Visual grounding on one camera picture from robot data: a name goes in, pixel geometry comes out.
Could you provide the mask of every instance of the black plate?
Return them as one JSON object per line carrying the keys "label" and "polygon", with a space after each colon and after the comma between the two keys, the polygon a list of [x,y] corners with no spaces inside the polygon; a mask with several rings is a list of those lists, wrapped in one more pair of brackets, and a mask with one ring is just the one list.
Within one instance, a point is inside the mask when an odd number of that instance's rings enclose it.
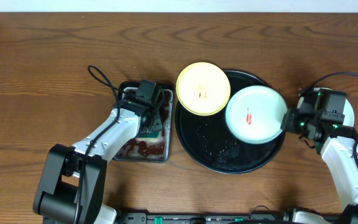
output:
{"label": "black plate", "polygon": [[[268,86],[265,81],[248,72],[225,70],[224,73],[230,82],[230,97],[247,86]],[[244,143],[228,130],[225,110],[226,107],[211,116],[198,116],[177,104],[175,126],[186,152],[201,165],[225,174],[250,172],[273,159],[283,144],[285,133],[265,144]]]}

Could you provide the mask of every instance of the red mark on plate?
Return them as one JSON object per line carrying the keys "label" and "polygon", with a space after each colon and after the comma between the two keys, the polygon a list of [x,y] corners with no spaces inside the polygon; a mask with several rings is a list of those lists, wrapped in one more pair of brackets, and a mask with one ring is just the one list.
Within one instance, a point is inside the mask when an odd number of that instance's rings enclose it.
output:
{"label": "red mark on plate", "polygon": [[249,108],[247,108],[247,124],[251,124],[252,115],[249,113]]}

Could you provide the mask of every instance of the white plate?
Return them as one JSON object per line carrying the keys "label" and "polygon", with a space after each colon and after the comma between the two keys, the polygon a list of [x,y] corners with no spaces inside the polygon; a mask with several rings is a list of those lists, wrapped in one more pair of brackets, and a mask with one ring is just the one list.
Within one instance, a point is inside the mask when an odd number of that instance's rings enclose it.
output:
{"label": "white plate", "polygon": [[287,112],[287,104],[275,90],[250,86],[238,91],[227,104],[226,124],[233,135],[250,144],[263,144],[276,138]]}

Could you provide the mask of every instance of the tabletop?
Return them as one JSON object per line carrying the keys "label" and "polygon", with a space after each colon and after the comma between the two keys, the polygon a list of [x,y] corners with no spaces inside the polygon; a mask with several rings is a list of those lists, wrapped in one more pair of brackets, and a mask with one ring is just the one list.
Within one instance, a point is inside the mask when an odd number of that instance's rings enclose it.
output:
{"label": "tabletop", "polygon": [[[0,13],[0,223],[40,223],[32,201],[48,150],[108,117],[114,97],[87,65],[119,86],[175,83],[194,62],[250,71],[294,106],[299,87],[358,72],[358,14]],[[321,85],[349,94],[358,130],[358,80]],[[245,214],[256,205],[341,212],[326,164],[295,134],[262,168],[226,175],[194,161],[172,131],[167,162],[108,165],[105,204],[149,213]]]}

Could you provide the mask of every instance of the white background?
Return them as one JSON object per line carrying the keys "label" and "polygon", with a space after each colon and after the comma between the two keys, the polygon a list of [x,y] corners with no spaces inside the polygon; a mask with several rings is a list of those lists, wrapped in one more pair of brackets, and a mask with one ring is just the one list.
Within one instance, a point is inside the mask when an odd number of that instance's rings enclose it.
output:
{"label": "white background", "polygon": [[358,12],[358,0],[0,0],[0,12]]}

